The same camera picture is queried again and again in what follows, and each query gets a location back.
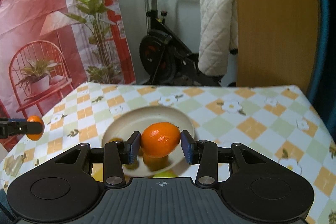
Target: stationary bike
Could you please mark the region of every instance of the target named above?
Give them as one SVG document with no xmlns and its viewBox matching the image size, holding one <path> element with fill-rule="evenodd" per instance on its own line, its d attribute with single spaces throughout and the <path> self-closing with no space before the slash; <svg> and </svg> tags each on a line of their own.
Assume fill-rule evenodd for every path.
<svg viewBox="0 0 336 224">
<path fill-rule="evenodd" d="M 149 9 L 146 5 L 147 35 L 140 43 L 140 59 L 146 72 L 150 75 L 145 85 L 169 85 L 177 75 L 185 75 L 205 86 L 221 86 L 222 76 L 209 77 L 198 69 L 198 53 L 192 52 L 165 25 L 167 11 L 161 11 L 162 18 L 158 18 L 158 0 L 152 0 Z"/>
</svg>

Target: tablecloth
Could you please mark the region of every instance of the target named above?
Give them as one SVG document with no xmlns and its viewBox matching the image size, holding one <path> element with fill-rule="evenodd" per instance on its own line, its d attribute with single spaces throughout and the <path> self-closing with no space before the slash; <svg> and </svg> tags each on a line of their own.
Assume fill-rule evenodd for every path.
<svg viewBox="0 0 336 224">
<path fill-rule="evenodd" d="M 78 143 L 100 147 L 106 128 L 123 113 L 147 105 L 174 107 L 192 120 L 196 139 L 221 147 L 243 143 L 305 177 L 315 192 L 309 224 L 336 223 L 336 146 L 322 120 L 296 86 L 214 88 L 84 83 L 44 117 L 38 141 L 24 136 L 0 164 L 0 182 L 7 190 L 15 179 L 6 175 L 6 160 L 24 155 L 21 175 Z M 195 179 L 197 165 L 179 166 L 170 176 Z M 102 177 L 96 165 L 93 177 Z M 218 167 L 219 180 L 229 177 Z"/>
</svg>

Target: wooden panel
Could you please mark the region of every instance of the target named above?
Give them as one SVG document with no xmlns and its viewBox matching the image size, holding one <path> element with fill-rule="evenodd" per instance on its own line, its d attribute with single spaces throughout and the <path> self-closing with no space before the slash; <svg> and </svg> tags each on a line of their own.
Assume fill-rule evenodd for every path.
<svg viewBox="0 0 336 224">
<path fill-rule="evenodd" d="M 298 85 L 315 62 L 319 0 L 237 0 L 239 86 Z"/>
</svg>

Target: white quilted jacket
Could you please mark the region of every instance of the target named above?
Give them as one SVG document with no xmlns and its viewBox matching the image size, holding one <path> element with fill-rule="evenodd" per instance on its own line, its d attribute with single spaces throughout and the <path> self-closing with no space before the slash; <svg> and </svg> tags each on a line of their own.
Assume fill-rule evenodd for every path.
<svg viewBox="0 0 336 224">
<path fill-rule="evenodd" d="M 236 0 L 200 0 L 199 70 L 207 76 L 225 75 L 229 50 L 238 49 Z"/>
</svg>

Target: gray ribbed panel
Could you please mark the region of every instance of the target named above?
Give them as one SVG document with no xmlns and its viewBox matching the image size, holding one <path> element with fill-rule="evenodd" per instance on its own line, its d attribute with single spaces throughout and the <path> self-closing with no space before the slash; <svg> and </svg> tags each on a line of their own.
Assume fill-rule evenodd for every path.
<svg viewBox="0 0 336 224">
<path fill-rule="evenodd" d="M 21 220 L 18 224 L 28 224 Z M 190 179 L 135 178 L 123 189 L 108 190 L 99 205 L 68 224 L 248 224 L 227 209 L 214 190 Z"/>
</svg>

